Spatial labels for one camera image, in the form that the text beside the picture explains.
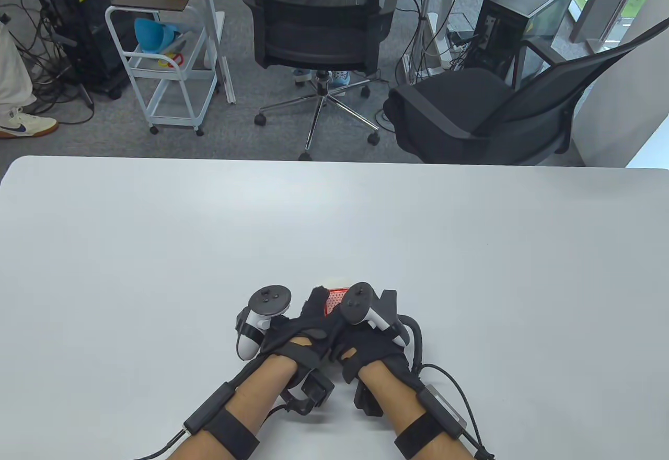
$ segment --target chair base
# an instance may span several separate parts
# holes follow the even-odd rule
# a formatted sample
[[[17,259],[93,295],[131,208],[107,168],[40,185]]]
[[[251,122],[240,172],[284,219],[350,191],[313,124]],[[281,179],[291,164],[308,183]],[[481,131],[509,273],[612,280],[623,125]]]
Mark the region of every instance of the chair base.
[[[316,82],[313,80],[309,80],[309,84],[314,88],[315,93],[306,95],[306,96],[301,96],[296,99],[291,99],[289,101],[283,101],[283,102],[277,102],[274,105],[269,105],[269,106],[263,106],[260,108],[258,111],[258,115],[254,119],[254,122],[256,125],[265,125],[267,123],[267,119],[265,117],[265,112],[266,111],[272,111],[280,108],[285,108],[288,106],[293,106],[296,104],[301,104],[301,102],[307,102],[311,100],[316,101],[316,110],[314,112],[313,119],[311,120],[311,129],[309,130],[309,136],[306,138],[306,145],[304,145],[304,154],[301,155],[300,160],[311,160],[311,157],[308,154],[309,148],[311,148],[311,142],[314,138],[314,132],[316,131],[316,126],[318,125],[318,118],[320,118],[320,112],[322,111],[323,107],[325,104],[328,102],[332,105],[334,105],[335,108],[339,108],[348,115],[352,116],[354,119],[358,120],[363,125],[366,125],[368,128],[373,130],[373,133],[371,133],[368,138],[367,142],[370,143],[371,145],[377,145],[378,144],[378,126],[362,116],[360,113],[355,111],[353,108],[345,105],[343,102],[341,102],[337,96],[341,94],[342,92],[345,92],[350,89],[354,89],[356,87],[363,87],[362,95],[363,97],[368,97],[368,87],[366,87],[370,82],[374,82],[374,80],[366,79],[362,80],[361,82],[356,82],[350,85],[344,85],[342,87],[337,87],[337,89],[328,89],[328,72],[327,71],[317,71],[316,72]]]

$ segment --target blue funnel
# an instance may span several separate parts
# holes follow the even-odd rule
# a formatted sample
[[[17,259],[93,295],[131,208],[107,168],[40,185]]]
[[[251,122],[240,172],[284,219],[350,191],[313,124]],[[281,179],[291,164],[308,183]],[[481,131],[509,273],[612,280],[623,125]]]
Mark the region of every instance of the blue funnel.
[[[137,18],[134,20],[134,35],[139,47],[148,54],[160,54],[174,42],[177,27],[163,25],[151,19]]]

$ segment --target black office chair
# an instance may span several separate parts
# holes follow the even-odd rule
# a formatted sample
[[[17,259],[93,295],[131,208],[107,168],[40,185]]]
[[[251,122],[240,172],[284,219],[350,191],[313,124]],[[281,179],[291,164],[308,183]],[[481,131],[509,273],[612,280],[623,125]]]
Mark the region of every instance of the black office chair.
[[[527,50],[550,68],[522,89],[480,68],[446,71],[391,90],[383,111],[399,147],[425,163],[535,165],[569,149],[574,108],[588,85],[667,27],[669,19],[631,42],[573,61],[542,39],[525,40],[516,57],[514,89]]]
[[[313,94],[261,107],[255,123],[265,125],[267,111],[314,99],[316,111],[300,160],[311,160],[308,150],[325,102],[368,126],[373,130],[368,142],[378,144],[377,125],[337,99],[342,92],[366,86],[372,80],[328,90],[328,71],[376,73],[378,46],[390,32],[397,0],[385,0],[383,7],[378,5],[379,0],[341,7],[315,7],[275,0],[243,1],[253,14],[253,44],[258,65],[316,70],[316,82],[310,82],[315,91]],[[363,87],[363,97],[369,92],[368,87]]]

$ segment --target computer tower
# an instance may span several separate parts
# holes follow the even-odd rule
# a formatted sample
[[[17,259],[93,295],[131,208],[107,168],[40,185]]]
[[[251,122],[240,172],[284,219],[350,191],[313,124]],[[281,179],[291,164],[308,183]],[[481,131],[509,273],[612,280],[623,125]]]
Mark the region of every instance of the computer tower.
[[[485,68],[509,85],[521,40],[540,37],[552,44],[571,0],[483,0],[475,37],[463,68]],[[527,51],[521,85],[540,73],[543,61]]]
[[[41,16],[50,36],[65,52],[75,83],[89,90],[119,97],[120,85],[127,74],[105,23],[105,10],[112,0],[40,0]],[[134,15],[119,13],[114,17],[123,47],[133,50]]]

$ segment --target red object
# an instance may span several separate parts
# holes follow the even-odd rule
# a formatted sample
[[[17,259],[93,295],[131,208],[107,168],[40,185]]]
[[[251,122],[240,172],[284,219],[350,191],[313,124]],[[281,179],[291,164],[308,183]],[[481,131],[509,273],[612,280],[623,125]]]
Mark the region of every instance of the red object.
[[[348,287],[339,288],[338,290],[330,290],[330,297],[327,302],[325,302],[325,315],[329,316],[332,313],[332,310],[341,303],[344,299],[344,295],[349,290]]]

